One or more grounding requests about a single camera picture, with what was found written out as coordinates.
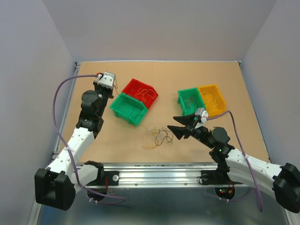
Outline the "yellow plastic bin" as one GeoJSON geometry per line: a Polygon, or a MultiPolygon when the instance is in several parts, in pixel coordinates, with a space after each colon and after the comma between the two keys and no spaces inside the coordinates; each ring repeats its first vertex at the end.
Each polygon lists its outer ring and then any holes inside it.
{"type": "Polygon", "coordinates": [[[205,103],[209,117],[215,117],[226,111],[226,101],[216,84],[199,86],[198,90],[205,103]]]}

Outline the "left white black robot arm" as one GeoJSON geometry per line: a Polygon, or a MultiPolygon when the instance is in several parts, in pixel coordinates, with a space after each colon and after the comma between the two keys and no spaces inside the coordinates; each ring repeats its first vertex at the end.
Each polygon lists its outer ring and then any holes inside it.
{"type": "Polygon", "coordinates": [[[45,169],[38,169],[35,173],[35,199],[39,204],[68,210],[76,193],[85,185],[105,181],[102,163],[87,161],[80,170],[76,169],[81,155],[99,134],[108,99],[113,98],[112,78],[94,81],[93,85],[94,90],[82,94],[82,110],[67,146],[45,169]]]}

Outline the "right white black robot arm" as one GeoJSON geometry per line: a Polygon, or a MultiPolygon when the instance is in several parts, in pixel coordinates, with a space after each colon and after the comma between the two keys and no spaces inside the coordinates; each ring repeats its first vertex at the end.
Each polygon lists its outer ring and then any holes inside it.
{"type": "Polygon", "coordinates": [[[209,155],[217,163],[216,179],[221,183],[233,181],[253,187],[261,208],[261,192],[274,198],[286,210],[300,211],[300,172],[290,163],[285,165],[265,162],[245,153],[242,147],[229,144],[230,137],[223,127],[209,130],[204,126],[210,120],[203,113],[175,116],[181,126],[168,128],[177,139],[192,137],[211,149],[209,155]]]}

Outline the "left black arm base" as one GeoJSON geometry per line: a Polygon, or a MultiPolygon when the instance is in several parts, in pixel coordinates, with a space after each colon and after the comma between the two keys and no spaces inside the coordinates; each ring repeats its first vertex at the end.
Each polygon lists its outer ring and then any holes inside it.
{"type": "Polygon", "coordinates": [[[108,171],[100,162],[87,161],[78,170],[80,182],[85,186],[118,186],[120,172],[108,171]]]}

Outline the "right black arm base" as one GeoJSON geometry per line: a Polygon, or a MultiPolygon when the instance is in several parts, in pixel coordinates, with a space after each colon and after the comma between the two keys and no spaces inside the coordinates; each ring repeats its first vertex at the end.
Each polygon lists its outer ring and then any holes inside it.
{"type": "Polygon", "coordinates": [[[232,183],[227,175],[229,171],[226,163],[220,163],[215,170],[202,170],[198,183],[202,185],[229,185],[232,183]]]}

